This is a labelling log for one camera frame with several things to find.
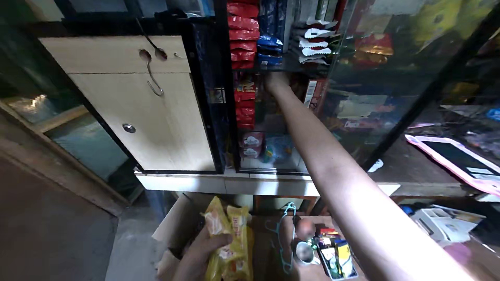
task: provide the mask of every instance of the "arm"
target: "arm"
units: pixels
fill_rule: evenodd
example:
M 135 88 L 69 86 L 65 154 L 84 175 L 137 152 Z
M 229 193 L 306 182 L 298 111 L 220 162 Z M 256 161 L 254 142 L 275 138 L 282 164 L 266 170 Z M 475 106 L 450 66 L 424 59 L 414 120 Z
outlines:
M 370 280 L 472 280 L 386 195 L 292 92 L 283 73 L 276 98 L 309 174 Z

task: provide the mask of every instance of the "white tile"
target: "white tile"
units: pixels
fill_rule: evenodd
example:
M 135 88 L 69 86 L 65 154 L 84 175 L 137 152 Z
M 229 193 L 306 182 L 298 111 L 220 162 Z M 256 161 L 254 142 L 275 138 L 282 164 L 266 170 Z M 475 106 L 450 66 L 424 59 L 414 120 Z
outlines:
M 312 181 L 307 180 L 263 180 L 226 178 L 228 194 L 252 194 L 269 196 L 314 196 L 320 194 Z
M 139 175 L 137 178 L 147 190 L 226 193 L 223 177 Z

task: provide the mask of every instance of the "black frame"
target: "black frame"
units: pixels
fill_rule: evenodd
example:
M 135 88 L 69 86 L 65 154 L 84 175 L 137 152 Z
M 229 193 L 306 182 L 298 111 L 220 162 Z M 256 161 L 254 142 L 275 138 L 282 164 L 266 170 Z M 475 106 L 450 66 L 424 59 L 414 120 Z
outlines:
M 66 20 L 81 21 L 89 19 L 126 19 L 141 18 L 143 11 L 137 0 L 123 0 L 128 11 L 120 12 L 77 12 L 70 0 L 54 0 Z
M 132 159 L 137 168 L 145 174 L 202 174 L 216 175 L 223 174 L 224 167 L 215 137 L 215 130 L 212 124 L 210 115 L 209 102 L 206 96 L 205 85 L 200 68 L 200 61 L 196 49 L 194 38 L 193 22 L 204 23 L 211 25 L 211 18 L 178 18 L 185 16 L 183 13 L 161 12 L 156 13 L 156 18 L 143 18 L 140 20 L 145 33 L 147 35 L 164 35 L 164 36 L 181 36 L 184 44 L 184 49 L 187 54 L 187 60 L 191 70 L 191 80 L 193 82 L 194 92 L 200 109 L 201 118 L 205 127 L 205 132 L 212 154 L 212 160 L 215 166 L 215 171 L 205 170 L 145 170 L 125 147 L 122 141 L 116 136 L 110 126 L 97 112 L 94 106 L 84 96 L 84 94 L 73 83 L 70 77 L 65 73 L 57 61 L 52 57 L 50 52 L 45 49 L 42 43 L 37 39 L 43 37 L 74 37 L 74 36 L 143 36 L 139 25 L 135 18 L 133 19 L 102 19 L 100 15 L 97 17 L 86 18 L 85 20 L 66 20 L 62 22 L 42 22 L 26 26 L 26 33 L 32 37 L 33 44 L 39 48 L 40 53 L 53 62 L 53 67 L 60 72 L 61 77 L 64 77 L 66 84 L 81 100 L 87 110 L 96 118 L 99 124 L 104 128 L 108 135 L 116 142 L 121 150 Z
M 270 175 L 308 175 L 303 172 L 290 171 L 264 171 L 258 169 L 241 170 L 241 157 L 239 153 L 238 128 L 236 122 L 233 69 L 229 49 L 229 26 L 227 23 L 227 0 L 214 0 L 216 25 L 219 30 L 219 47 L 222 53 L 222 68 L 224 71 L 224 87 L 227 103 L 227 116 L 229 118 L 231 148 L 233 153 L 234 167 L 237 173 L 270 174 Z M 360 166 L 368 171 L 373 164 L 391 147 L 406 128 L 422 113 L 424 108 L 433 100 L 439 98 L 443 88 L 455 75 L 454 73 L 472 59 L 478 50 L 488 39 L 500 28 L 500 3 L 497 3 L 486 18 L 478 25 L 474 33 L 463 43 L 460 50 L 440 70 L 437 77 L 424 90 L 420 97 L 413 103 L 412 107 L 398 121 L 392 130 L 385 136 L 370 157 Z

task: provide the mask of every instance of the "wooden shelf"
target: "wooden shelf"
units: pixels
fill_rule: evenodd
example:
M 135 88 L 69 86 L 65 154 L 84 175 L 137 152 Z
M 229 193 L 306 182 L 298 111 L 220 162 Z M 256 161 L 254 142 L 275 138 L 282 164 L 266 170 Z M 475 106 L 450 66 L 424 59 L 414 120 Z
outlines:
M 89 113 L 89 111 L 85 108 L 85 106 L 80 105 L 75 108 L 72 108 L 70 110 L 66 110 L 62 112 L 61 114 L 54 116 L 48 120 L 42 121 L 40 123 L 37 123 L 34 125 L 35 130 L 39 131 L 40 133 L 45 133 L 48 132 L 54 128 L 57 128 L 65 123 L 68 123 L 69 121 L 76 119 L 80 116 L 83 116 L 85 114 Z

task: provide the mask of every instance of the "chip bag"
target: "chip bag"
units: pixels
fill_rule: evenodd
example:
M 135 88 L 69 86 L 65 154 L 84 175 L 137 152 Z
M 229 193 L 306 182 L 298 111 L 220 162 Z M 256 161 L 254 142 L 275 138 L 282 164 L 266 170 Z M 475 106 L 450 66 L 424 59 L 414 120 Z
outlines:
M 244 252 L 244 256 L 229 262 L 222 272 L 224 281 L 252 281 L 254 273 L 252 269 L 252 248 L 254 247 L 254 234 L 247 225 L 250 215 L 247 207 L 227 207 L 227 215 L 234 230 L 233 243 L 238 243 Z
M 213 197 L 203 216 L 205 217 L 206 228 L 210 237 L 221 234 L 233 235 L 231 244 L 218 248 L 212 253 L 206 269 L 205 281 L 220 281 L 222 272 L 227 267 L 227 264 L 242 258 L 244 250 L 241 246 L 241 239 L 237 238 L 228 217 L 224 213 L 221 200 L 217 196 Z
M 243 256 L 242 247 L 238 243 L 235 243 L 235 236 L 233 228 L 228 220 L 228 217 L 224 213 L 221 200 L 214 196 L 208 208 L 206 208 L 206 213 L 203 214 L 205 217 L 206 227 L 210 237 L 220 234 L 231 234 L 233 235 L 233 242 L 224 247 L 218 248 L 215 254 L 218 255 L 225 263 L 240 258 Z

